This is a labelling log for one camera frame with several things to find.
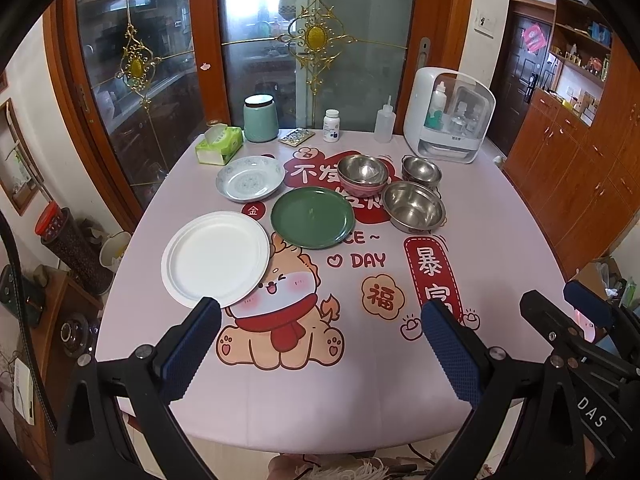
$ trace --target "white bucket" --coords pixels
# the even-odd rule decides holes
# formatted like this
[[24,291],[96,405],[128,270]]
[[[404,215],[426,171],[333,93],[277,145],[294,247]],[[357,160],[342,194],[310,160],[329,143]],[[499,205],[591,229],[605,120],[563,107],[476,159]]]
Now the white bucket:
[[131,234],[126,231],[121,231],[107,238],[100,250],[100,264],[116,272],[130,241]]

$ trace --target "floor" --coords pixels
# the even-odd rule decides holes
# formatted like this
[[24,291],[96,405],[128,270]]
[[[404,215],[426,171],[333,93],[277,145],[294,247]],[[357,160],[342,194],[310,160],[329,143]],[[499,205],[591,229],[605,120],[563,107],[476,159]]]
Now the floor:
[[[484,140],[482,151],[491,159],[502,155],[502,152],[489,139]],[[504,455],[504,451],[506,450],[518,420],[521,406],[521,404],[518,404],[512,407],[507,414],[502,429],[486,459],[486,464],[491,470],[495,471]],[[127,429],[129,430],[130,437],[145,470],[158,478],[164,478],[142,433],[128,425]],[[456,432],[444,434],[429,440],[416,442],[414,443],[414,447],[426,456],[430,456],[432,452],[436,452],[441,456],[455,436]],[[276,453],[225,446],[200,438],[189,437],[189,439],[207,466],[220,479],[243,478],[246,480],[266,480],[269,462],[277,455]],[[415,455],[408,446],[399,446],[377,450],[376,456],[396,458],[398,456],[414,457]]]

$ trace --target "pink tablecloth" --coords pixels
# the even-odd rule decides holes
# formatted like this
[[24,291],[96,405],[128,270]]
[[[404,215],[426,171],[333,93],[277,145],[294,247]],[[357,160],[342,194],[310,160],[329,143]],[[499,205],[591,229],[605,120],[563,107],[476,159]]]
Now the pink tablecloth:
[[[285,165],[285,184],[338,189],[335,155],[352,151],[386,158],[397,176],[409,148],[402,137],[378,144],[372,134],[346,132],[335,144],[316,135],[298,150],[276,141],[247,143],[236,157],[268,153]],[[184,399],[171,405],[184,431],[251,449],[333,453],[459,428],[469,405],[456,399],[420,336],[422,302],[442,298],[486,345],[538,361],[550,346],[520,317],[520,297],[535,288],[565,312],[572,309],[562,300],[562,276],[543,235],[491,160],[481,153],[469,165],[440,166],[447,222],[432,236],[396,230],[377,198],[348,197],[358,219],[350,238],[327,250],[302,251],[272,237],[269,212],[286,186],[263,203],[229,202],[214,184],[218,168],[198,165],[188,149],[129,245],[106,305],[98,359],[123,358],[142,343],[154,344],[184,319],[188,310],[162,285],[165,245],[197,216],[242,210],[272,237],[268,273],[308,272],[312,302],[297,304],[303,317],[293,320],[299,339],[293,343],[282,334],[238,328],[247,328],[230,316],[242,317],[239,306],[225,312],[215,346]],[[283,294],[282,301],[298,299]],[[127,401],[122,406],[130,412]]]

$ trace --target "metal bowl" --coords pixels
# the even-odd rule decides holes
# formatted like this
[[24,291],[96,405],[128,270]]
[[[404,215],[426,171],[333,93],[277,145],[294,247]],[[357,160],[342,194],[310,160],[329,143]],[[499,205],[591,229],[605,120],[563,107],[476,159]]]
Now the metal bowl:
[[389,170],[373,156],[347,155],[338,162],[338,177],[356,186],[379,187],[386,184]]
[[420,234],[444,224],[444,204],[433,191],[401,180],[392,182],[382,192],[382,207],[391,216],[391,223],[401,231]]
[[442,172],[426,158],[406,155],[402,158],[402,178],[435,189],[442,180]]

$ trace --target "green tissue pack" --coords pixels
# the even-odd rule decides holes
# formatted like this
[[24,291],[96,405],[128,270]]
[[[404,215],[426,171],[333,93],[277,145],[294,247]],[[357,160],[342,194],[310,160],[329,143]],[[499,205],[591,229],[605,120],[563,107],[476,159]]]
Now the green tissue pack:
[[214,124],[196,144],[196,156],[200,164],[224,166],[242,146],[242,128]]

